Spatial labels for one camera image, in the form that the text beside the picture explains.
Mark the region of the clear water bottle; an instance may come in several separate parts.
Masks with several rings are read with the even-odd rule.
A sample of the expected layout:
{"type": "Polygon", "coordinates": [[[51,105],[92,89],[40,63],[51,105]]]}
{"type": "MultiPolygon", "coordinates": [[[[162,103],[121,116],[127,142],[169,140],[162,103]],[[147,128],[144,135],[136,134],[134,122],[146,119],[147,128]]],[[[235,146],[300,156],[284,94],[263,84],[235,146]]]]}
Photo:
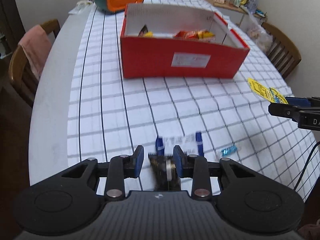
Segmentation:
{"type": "Polygon", "coordinates": [[[258,7],[258,0],[248,0],[247,9],[251,14],[254,14],[258,7]]]}

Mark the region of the small yellow snack packet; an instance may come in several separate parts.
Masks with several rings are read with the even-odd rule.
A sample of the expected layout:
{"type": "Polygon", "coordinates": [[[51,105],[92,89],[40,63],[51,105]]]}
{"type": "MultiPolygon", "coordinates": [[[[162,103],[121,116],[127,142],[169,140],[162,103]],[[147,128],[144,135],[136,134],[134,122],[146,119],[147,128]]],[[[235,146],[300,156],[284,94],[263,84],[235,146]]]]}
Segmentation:
{"type": "Polygon", "coordinates": [[[148,31],[148,32],[143,34],[143,37],[153,37],[153,32],[148,31]]]}

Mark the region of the light blue candy wrapper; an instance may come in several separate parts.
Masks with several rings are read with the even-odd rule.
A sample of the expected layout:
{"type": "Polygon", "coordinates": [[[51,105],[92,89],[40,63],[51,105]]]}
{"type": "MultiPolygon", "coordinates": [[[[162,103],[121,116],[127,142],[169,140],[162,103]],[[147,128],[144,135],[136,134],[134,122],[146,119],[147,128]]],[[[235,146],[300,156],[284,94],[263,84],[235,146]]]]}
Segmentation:
{"type": "Polygon", "coordinates": [[[226,156],[229,156],[233,153],[236,153],[238,150],[237,146],[236,145],[231,145],[231,146],[228,146],[227,148],[224,148],[221,150],[221,156],[222,157],[226,157],[226,156]]]}

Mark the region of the red chips bag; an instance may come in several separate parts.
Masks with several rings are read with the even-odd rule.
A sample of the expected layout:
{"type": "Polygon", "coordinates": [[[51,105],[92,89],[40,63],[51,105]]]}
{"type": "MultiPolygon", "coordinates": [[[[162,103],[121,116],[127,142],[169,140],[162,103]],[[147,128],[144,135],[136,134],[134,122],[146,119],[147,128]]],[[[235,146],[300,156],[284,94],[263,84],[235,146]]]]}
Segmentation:
{"type": "Polygon", "coordinates": [[[215,34],[204,29],[195,31],[179,31],[173,38],[181,38],[185,40],[194,40],[201,42],[214,42],[215,34]]]}

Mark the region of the black foil snack packet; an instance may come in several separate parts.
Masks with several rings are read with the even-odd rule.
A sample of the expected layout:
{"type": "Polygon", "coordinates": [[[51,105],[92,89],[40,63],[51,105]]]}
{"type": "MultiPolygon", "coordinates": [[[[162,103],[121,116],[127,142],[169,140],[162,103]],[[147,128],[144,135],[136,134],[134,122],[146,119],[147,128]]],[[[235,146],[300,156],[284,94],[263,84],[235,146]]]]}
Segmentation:
{"type": "Polygon", "coordinates": [[[148,159],[156,180],[155,191],[181,191],[173,156],[148,154],[148,159]]]}

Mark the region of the right wooden chair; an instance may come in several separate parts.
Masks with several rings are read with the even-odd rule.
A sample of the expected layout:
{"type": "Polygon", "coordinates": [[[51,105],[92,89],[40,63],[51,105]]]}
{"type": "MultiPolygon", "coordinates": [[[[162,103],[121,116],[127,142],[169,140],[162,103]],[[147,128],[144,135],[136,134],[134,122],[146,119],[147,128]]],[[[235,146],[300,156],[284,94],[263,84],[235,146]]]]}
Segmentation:
{"type": "Polygon", "coordinates": [[[286,79],[302,60],[296,45],[276,26],[264,22],[262,27],[272,36],[272,44],[266,56],[286,79]]]}

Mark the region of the wooden chair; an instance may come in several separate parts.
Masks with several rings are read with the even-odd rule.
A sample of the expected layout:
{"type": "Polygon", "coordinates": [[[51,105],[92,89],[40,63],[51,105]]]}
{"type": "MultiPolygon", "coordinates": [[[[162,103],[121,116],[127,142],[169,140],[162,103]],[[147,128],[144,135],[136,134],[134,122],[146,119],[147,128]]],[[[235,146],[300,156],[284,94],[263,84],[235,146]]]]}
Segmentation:
{"type": "MultiPolygon", "coordinates": [[[[57,37],[60,32],[60,24],[57,19],[48,20],[40,25],[46,34],[53,34],[57,37]]],[[[39,81],[31,72],[30,64],[22,47],[18,44],[9,64],[9,80],[19,96],[33,107],[39,81]]]]}
{"type": "Polygon", "coordinates": [[[272,36],[272,44],[266,56],[286,79],[302,60],[296,45],[276,26],[264,22],[262,27],[272,36]]]}

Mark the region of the clear plastic bag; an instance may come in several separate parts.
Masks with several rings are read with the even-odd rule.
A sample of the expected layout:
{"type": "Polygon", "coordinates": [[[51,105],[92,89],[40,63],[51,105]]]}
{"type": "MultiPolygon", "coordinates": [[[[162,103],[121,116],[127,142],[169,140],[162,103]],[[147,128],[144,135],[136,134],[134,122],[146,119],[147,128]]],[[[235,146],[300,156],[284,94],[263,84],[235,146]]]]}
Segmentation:
{"type": "Polygon", "coordinates": [[[266,54],[271,48],[273,37],[266,32],[266,30],[261,26],[261,23],[250,11],[247,12],[249,23],[247,25],[246,34],[258,46],[258,48],[266,54]]]}

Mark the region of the left wooden chair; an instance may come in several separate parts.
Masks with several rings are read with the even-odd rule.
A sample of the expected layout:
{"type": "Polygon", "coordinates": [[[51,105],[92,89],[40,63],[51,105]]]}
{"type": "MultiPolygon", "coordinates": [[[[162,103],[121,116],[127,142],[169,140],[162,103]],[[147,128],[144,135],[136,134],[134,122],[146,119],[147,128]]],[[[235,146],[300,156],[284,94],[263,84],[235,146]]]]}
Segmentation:
{"type": "MultiPolygon", "coordinates": [[[[60,24],[57,19],[48,20],[40,25],[46,34],[53,34],[57,37],[60,32],[60,24]]],[[[31,72],[30,64],[22,47],[18,44],[9,64],[9,80],[19,96],[33,107],[39,81],[31,72]]]]}

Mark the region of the brown orange snack bag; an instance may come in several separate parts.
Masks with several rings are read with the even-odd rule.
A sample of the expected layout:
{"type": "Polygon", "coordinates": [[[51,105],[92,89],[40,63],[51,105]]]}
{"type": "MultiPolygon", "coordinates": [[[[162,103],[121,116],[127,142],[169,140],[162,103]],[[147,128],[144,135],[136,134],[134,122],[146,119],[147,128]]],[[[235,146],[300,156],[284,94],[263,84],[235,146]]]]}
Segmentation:
{"type": "Polygon", "coordinates": [[[144,25],[144,26],[142,27],[142,29],[140,30],[138,36],[139,36],[139,37],[143,37],[143,36],[145,36],[148,32],[149,32],[149,30],[148,30],[147,26],[144,25]]]}

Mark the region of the pink towel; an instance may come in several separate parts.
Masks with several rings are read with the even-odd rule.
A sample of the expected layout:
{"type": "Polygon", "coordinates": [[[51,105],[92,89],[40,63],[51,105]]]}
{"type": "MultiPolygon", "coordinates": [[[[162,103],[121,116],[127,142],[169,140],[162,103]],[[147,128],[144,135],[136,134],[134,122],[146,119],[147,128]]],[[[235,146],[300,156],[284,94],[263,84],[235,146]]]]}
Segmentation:
{"type": "Polygon", "coordinates": [[[28,59],[31,72],[39,80],[52,48],[48,35],[40,25],[36,25],[25,33],[18,44],[28,59]]]}

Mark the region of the white blue snack packet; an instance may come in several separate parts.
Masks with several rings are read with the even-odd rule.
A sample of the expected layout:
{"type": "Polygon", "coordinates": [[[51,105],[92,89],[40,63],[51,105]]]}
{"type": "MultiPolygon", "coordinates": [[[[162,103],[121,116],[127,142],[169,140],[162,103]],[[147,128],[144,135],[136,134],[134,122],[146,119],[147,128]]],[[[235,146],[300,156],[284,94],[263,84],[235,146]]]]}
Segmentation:
{"type": "Polygon", "coordinates": [[[155,149],[157,155],[173,156],[175,146],[180,146],[186,155],[195,154],[204,156],[202,133],[176,137],[157,137],[155,149]]]}

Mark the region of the red cardboard box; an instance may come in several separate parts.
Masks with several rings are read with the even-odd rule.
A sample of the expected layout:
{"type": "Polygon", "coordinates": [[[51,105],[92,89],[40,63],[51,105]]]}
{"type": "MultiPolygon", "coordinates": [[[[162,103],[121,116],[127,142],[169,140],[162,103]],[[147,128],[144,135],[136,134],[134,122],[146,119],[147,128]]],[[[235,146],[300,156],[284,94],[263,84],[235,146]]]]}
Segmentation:
{"type": "Polygon", "coordinates": [[[231,79],[250,48],[217,13],[167,4],[126,6],[120,35],[123,76],[231,79]],[[139,37],[146,25],[153,37],[139,37]],[[179,31],[208,30],[214,42],[173,38],[179,31]]]}

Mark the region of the white checked tablecloth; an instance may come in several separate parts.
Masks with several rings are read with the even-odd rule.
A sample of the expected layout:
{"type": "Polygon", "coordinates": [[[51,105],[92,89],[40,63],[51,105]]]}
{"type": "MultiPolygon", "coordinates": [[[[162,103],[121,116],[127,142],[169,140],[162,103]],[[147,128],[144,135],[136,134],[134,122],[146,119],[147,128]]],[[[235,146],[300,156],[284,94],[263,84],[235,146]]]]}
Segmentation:
{"type": "Polygon", "coordinates": [[[105,162],[142,145],[155,150],[158,136],[202,133],[204,155],[231,158],[286,186],[303,199],[319,178],[315,137],[291,120],[271,116],[268,102],[249,88],[248,78],[285,96],[290,87],[258,47],[242,34],[250,52],[229,81],[208,78],[125,80],[120,61],[124,14],[108,15],[95,5],[75,62],[67,122],[67,164],[93,157],[105,162]]]}

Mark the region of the yellow minion jelly pack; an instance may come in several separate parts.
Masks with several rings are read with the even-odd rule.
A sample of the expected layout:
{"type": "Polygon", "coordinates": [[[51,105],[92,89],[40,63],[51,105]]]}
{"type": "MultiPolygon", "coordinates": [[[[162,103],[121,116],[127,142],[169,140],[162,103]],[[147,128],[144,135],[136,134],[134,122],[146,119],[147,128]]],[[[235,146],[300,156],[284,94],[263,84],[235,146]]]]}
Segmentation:
{"type": "Polygon", "coordinates": [[[265,100],[271,103],[288,104],[285,97],[282,94],[280,94],[275,88],[267,88],[258,81],[253,80],[252,78],[248,78],[247,82],[251,91],[257,94],[258,96],[264,98],[265,100]]]}

